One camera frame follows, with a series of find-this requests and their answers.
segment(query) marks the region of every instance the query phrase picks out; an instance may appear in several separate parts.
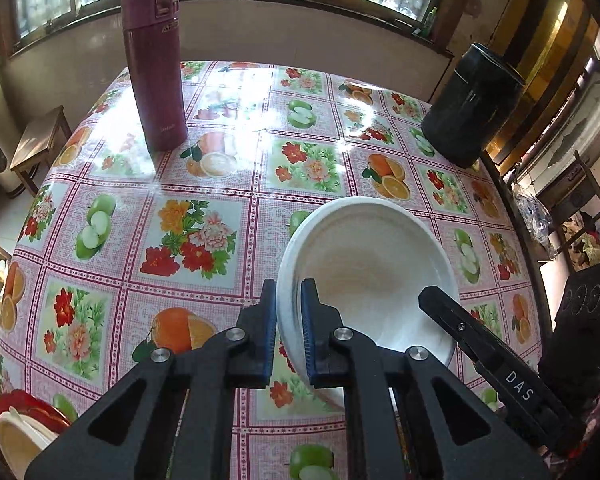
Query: thermos lid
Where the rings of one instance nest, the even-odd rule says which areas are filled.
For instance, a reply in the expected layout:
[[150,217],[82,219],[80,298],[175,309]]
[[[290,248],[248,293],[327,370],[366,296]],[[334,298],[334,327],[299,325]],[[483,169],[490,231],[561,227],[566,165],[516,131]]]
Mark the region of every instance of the thermos lid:
[[147,27],[178,17],[178,0],[122,0],[122,27]]

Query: green apple print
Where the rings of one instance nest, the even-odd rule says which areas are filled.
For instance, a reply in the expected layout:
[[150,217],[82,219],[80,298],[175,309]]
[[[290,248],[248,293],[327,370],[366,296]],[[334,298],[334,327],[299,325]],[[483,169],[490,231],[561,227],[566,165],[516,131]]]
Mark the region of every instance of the green apple print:
[[116,199],[98,195],[87,211],[87,225],[75,239],[75,255],[80,260],[91,259],[104,245],[111,232],[111,216],[116,210]]
[[480,279],[480,261],[475,253],[474,244],[466,231],[456,229],[454,231],[456,247],[460,251],[460,268],[469,283],[476,284]]
[[63,394],[55,394],[52,404],[56,410],[62,413],[69,420],[69,422],[75,422],[75,419],[78,418],[78,412],[75,411],[71,401]]
[[480,398],[492,412],[498,409],[498,393],[493,388],[485,388],[480,394]]
[[333,451],[320,444],[296,446],[289,458],[292,480],[338,480],[333,470]]
[[434,156],[436,152],[433,150],[433,146],[425,138],[422,132],[417,128],[409,128],[409,133],[413,136],[418,146],[418,149],[427,156]]
[[317,117],[309,103],[294,99],[289,101],[289,115],[286,120],[294,128],[305,130],[315,124]]
[[308,211],[296,211],[291,215],[289,221],[289,236],[293,236],[300,224],[310,215]]

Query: black container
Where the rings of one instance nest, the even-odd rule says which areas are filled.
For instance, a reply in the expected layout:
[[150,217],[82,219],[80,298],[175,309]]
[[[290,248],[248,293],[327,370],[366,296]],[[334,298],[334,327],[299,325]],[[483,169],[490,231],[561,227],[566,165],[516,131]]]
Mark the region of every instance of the black container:
[[500,56],[474,43],[422,120],[422,133],[449,161],[468,168],[514,110],[524,85]]

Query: white plate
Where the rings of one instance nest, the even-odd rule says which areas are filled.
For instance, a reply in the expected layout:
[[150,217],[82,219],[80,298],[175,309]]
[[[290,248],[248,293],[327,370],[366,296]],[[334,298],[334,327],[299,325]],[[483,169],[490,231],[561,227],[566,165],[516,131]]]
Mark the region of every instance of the white plate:
[[[454,341],[418,307],[437,285],[456,301],[448,257],[414,215],[381,198],[345,197],[311,213],[291,237],[276,284],[278,328],[285,350],[309,386],[304,360],[300,283],[315,279],[320,302],[337,307],[344,325],[378,346],[404,352],[421,345],[448,365]],[[341,408],[341,388],[315,390]]]

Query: tablecloth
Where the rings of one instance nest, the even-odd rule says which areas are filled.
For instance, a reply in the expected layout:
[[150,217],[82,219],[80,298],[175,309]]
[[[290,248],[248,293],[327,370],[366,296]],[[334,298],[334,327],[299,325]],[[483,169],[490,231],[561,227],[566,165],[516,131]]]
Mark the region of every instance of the tablecloth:
[[[17,319],[0,330],[0,390],[64,397],[83,413],[157,346],[195,348],[234,325],[275,279],[295,212],[384,197],[442,243],[462,305],[532,367],[538,316],[522,250],[484,168],[462,170],[422,136],[429,105],[314,70],[181,63],[188,139],[150,155],[128,71],[49,171],[13,261]],[[492,408],[463,354],[450,368]],[[266,390],[237,394],[231,478],[286,479],[321,444],[346,473],[344,415],[304,386],[277,338]]]

